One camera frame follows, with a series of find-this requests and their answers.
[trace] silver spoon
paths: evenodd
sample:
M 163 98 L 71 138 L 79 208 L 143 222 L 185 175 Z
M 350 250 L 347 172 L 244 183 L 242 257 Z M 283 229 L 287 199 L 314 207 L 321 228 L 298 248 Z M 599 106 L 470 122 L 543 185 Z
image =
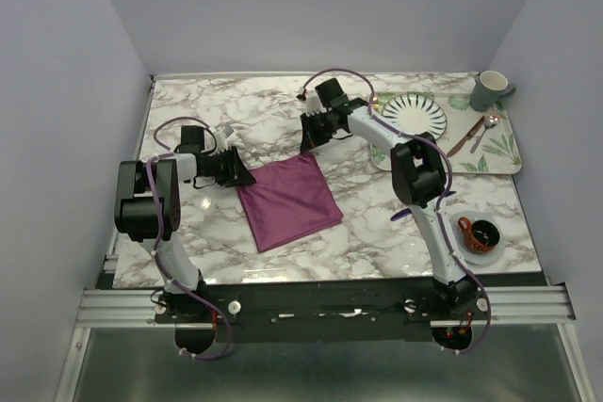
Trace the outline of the silver spoon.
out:
M 498 117 L 496 117 L 494 115 L 490 115 L 488 118 L 485 119 L 485 121 L 483 122 L 484 131 L 478 137 L 478 139 L 475 140 L 475 144 L 471 147 L 471 151 L 469 151 L 470 153 L 474 153 L 478 149 L 478 146 L 480 146 L 481 139 L 483 138 L 483 136 L 486 135 L 486 132 L 488 132 L 490 129 L 492 129 L 497 124 L 498 124 Z

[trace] leaf patterned tray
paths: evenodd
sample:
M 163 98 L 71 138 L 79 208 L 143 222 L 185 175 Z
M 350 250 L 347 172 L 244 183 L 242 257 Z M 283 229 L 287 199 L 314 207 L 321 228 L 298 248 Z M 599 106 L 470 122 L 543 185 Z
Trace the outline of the leaf patterned tray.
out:
M 480 113 L 469 107 L 469 94 L 443 95 L 433 92 L 378 92 L 379 109 L 388 100 L 401 94 L 420 94 L 436 101 L 446 112 L 448 128 L 437 140 L 438 146 L 448 152 L 483 115 L 497 115 L 497 127 L 486 132 L 479 148 L 470 153 L 476 137 L 483 133 L 481 128 L 475 137 L 468 140 L 460 151 L 450 158 L 455 173 L 515 174 L 521 170 L 521 157 L 513 135 L 513 129 L 503 104 L 496 104 Z M 381 150 L 370 147 L 370 157 L 379 169 L 391 171 L 389 156 Z

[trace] cup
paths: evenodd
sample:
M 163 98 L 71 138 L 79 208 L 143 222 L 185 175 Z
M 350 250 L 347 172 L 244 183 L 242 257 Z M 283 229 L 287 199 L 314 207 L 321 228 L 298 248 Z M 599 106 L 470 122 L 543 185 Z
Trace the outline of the cup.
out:
M 467 217 L 461 217 L 458 223 L 463 232 L 464 244 L 476 254 L 485 254 L 500 242 L 498 228 L 488 220 L 471 223 Z
M 484 71 L 475 78 L 469 105 L 476 112 L 485 112 L 496 101 L 513 93 L 515 85 L 510 84 L 504 75 L 496 71 Z

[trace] cable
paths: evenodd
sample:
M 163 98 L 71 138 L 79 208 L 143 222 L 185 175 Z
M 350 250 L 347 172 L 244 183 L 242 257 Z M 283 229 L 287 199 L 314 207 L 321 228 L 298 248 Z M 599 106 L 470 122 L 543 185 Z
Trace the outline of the cable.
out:
M 155 141 L 155 143 L 157 145 L 159 145 L 161 148 L 163 148 L 164 150 L 168 150 L 169 151 L 170 147 L 159 139 L 158 134 L 167 125 L 172 124 L 172 123 L 177 122 L 177 121 L 184 121 L 184 120 L 197 121 L 198 123 L 200 123 L 204 127 L 204 130 L 207 131 L 207 133 L 213 138 L 213 140 L 214 140 L 214 147 L 211 150 L 209 150 L 209 151 L 203 151 L 201 154 L 203 154 L 203 155 L 211 154 L 212 152 L 214 152 L 218 148 L 218 141 L 216 140 L 216 136 L 214 135 L 213 132 L 211 132 L 209 130 L 209 126 L 207 125 L 207 123 L 205 121 L 199 120 L 198 118 L 195 118 L 195 117 L 176 117 L 176 118 L 172 118 L 171 120 L 167 120 L 165 122 L 162 122 L 153 131 L 153 140 Z M 179 147 L 180 147 L 180 145 L 176 146 L 176 148 L 174 148 L 174 151 L 177 152 Z
M 346 139 L 352 138 L 352 137 L 354 137 L 354 134 L 349 134 L 348 136 L 344 136 L 344 137 L 333 137 L 333 140 L 343 141 L 343 140 L 346 140 Z
M 211 187 L 212 185 L 216 185 L 216 181 L 214 181 L 211 184 L 206 184 L 206 185 L 201 185 L 201 186 L 197 186 L 197 178 L 193 178 L 192 179 L 192 186 L 194 188 L 196 188 L 197 190 L 201 190 L 202 188 L 206 188 L 206 187 Z
M 154 290 L 154 291 L 151 293 L 151 295 L 149 296 L 149 298 L 151 299 L 151 302 L 152 302 L 154 305 L 159 305 L 159 306 L 161 306 L 161 307 L 163 307 L 163 308 L 167 308 L 167 307 L 168 307 L 168 305 L 166 305 L 166 304 L 165 304 L 163 301 L 161 301 L 161 300 L 153 300 L 153 297 L 154 297 L 154 296 L 156 296 L 156 295 L 157 295 L 159 292 L 161 292 L 161 291 L 163 291 L 163 287 L 159 287 L 158 289 L 155 289 L 155 290 Z
M 314 79 L 323 75 L 326 72 L 346 72 L 346 73 L 349 73 L 349 74 L 352 74 L 352 75 L 355 75 L 355 76 L 361 78 L 363 81 L 365 81 L 367 83 L 368 87 L 370 88 L 370 97 L 368 98 L 367 110 L 368 110 L 368 115 L 373 120 L 375 120 L 377 123 L 379 123 L 381 126 L 388 129 L 389 131 L 396 134 L 398 137 L 404 137 L 404 138 L 416 140 L 427 146 L 432 147 L 434 150 L 437 151 L 438 154 L 440 154 L 440 156 L 442 157 L 442 160 L 444 160 L 444 163 L 446 164 L 446 169 L 448 172 L 448 178 L 447 178 L 446 187 L 444 188 L 444 191 L 440 194 L 440 196 L 438 197 L 438 199 L 435 202 L 435 214 L 438 219 L 438 224 L 440 225 L 440 230 L 442 230 L 442 235 L 444 236 L 444 241 L 446 242 L 446 246 L 448 247 L 448 254 L 450 256 L 452 256 L 452 259 L 454 259 L 454 262 L 456 263 L 456 265 L 459 268 L 461 268 L 461 270 L 471 280 L 473 280 L 474 283 L 476 283 L 478 285 L 478 287 L 481 290 L 481 294 L 482 294 L 483 298 L 486 300 L 486 306 L 487 306 L 486 325 L 483 328 L 483 331 L 481 332 L 480 337 L 477 340 L 475 340 L 465 350 L 454 350 L 454 352 L 458 353 L 458 354 L 465 354 L 465 353 L 468 353 L 468 352 L 474 350 L 488 334 L 488 331 L 490 329 L 490 324 L 492 323 L 492 305 L 490 303 L 490 298 L 488 297 L 485 287 L 483 287 L 483 284 L 481 284 L 481 281 L 478 280 L 478 278 L 473 274 L 473 272 L 471 270 L 469 270 L 465 265 L 463 265 L 461 260 L 454 254 L 454 248 L 452 247 L 450 238 L 448 237 L 448 233 L 446 231 L 446 226 L 444 224 L 444 218 L 442 217 L 442 214 L 440 213 L 440 206 L 442 204 L 442 200 L 446 197 L 446 194 L 452 188 L 452 165 L 450 164 L 450 161 L 447 158 L 446 153 L 444 153 L 444 151 L 442 151 L 442 149 L 439 146 L 437 146 L 435 143 L 433 143 L 432 141 L 429 141 L 426 138 L 414 136 L 412 134 L 403 133 L 401 130 L 396 128 L 396 126 L 391 124 L 389 121 L 387 121 L 381 115 L 379 115 L 379 113 L 377 113 L 375 110 L 373 110 L 372 105 L 373 105 L 373 102 L 375 101 L 375 88 L 373 87 L 373 84 L 371 84 L 370 81 L 364 75 L 360 74 L 359 72 L 352 71 L 352 70 L 346 70 L 345 68 L 329 68 L 327 70 L 319 71 L 316 74 L 314 74 L 313 76 L 311 76 L 308 80 L 305 81 L 305 83 L 302 85 L 302 88 L 304 90 L 306 90 L 306 88 L 310 82 L 312 82 Z
M 159 160 L 161 158 L 171 157 L 171 156 L 173 156 L 172 153 L 166 153 L 166 154 L 161 154 L 159 156 L 154 156 L 154 157 L 151 157 L 149 160 L 147 160 L 147 162 L 145 164 L 145 168 L 147 171 L 147 178 L 149 179 L 149 187 L 151 189 L 151 193 L 153 194 L 153 201 L 155 203 L 155 210 L 157 212 L 157 223 L 158 223 L 158 230 L 159 230 L 157 233 L 157 238 L 155 239 L 155 243 L 153 244 L 153 251 L 155 252 L 155 264 L 157 265 L 159 272 L 161 272 L 161 274 L 166 278 L 166 280 L 170 281 L 171 284 L 176 286 L 178 289 L 180 289 L 182 292 L 187 294 L 189 297 L 192 297 L 195 300 L 197 300 L 199 303 L 202 303 L 204 306 L 206 306 L 207 308 L 212 310 L 214 313 L 219 315 L 224 320 L 224 324 L 226 325 L 226 329 L 228 330 L 228 341 L 226 342 L 226 346 L 224 346 L 224 348 L 220 352 L 212 354 L 212 355 L 197 355 L 195 353 L 190 353 L 185 349 L 180 350 L 181 354 L 187 355 L 187 356 L 191 357 L 193 360 L 201 360 L 201 361 L 215 360 L 215 359 L 226 356 L 226 353 L 228 352 L 228 349 L 230 348 L 230 346 L 233 342 L 233 328 L 230 325 L 230 322 L 228 321 L 228 317 L 226 317 L 226 315 L 224 315 L 224 313 L 221 311 L 221 309 L 218 308 L 216 305 L 214 305 L 210 301 L 205 300 L 202 297 L 199 297 L 197 294 L 192 292 L 190 289 L 185 287 L 181 282 L 179 282 L 177 279 L 175 279 L 173 277 L 173 275 L 171 275 L 170 272 L 166 269 L 166 267 L 163 266 L 163 264 L 161 263 L 161 260 L 159 259 L 159 253 L 157 252 L 159 249 L 159 244 L 161 243 L 161 238 L 163 236 L 165 226 L 163 224 L 161 201 L 159 200 L 159 194 L 157 193 L 157 187 L 155 185 L 155 178 L 153 177 L 152 164 L 155 160 Z

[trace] white marble surface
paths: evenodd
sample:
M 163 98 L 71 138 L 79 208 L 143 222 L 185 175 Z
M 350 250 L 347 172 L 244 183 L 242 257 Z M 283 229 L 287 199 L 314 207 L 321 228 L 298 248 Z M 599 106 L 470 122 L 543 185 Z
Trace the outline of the white marble surface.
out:
M 363 83 L 338 75 L 350 95 L 366 96 Z M 467 73 L 381 74 L 370 76 L 379 91 L 432 91 L 467 94 L 473 78 Z M 305 76 L 158 81 L 146 126 L 141 158 L 161 149 L 153 130 L 173 117 L 189 115 L 212 125 L 230 123 L 232 140 L 249 168 L 295 155 L 301 141 L 295 99 Z M 175 146 L 179 126 L 162 134 Z M 180 232 L 187 251 L 208 283 L 319 281 L 429 276 L 432 267 L 425 242 L 412 217 L 389 218 L 400 210 L 390 173 L 369 160 L 360 137 L 333 141 L 314 150 L 317 161 L 344 214 L 340 225 L 259 254 L 233 188 L 195 190 L 181 185 Z M 456 175 L 448 199 L 451 214 L 466 209 L 487 211 L 508 238 L 503 257 L 477 273 L 540 271 L 528 225 L 509 176 Z M 148 287 L 161 283 L 150 257 L 127 236 L 120 236 L 115 287 Z

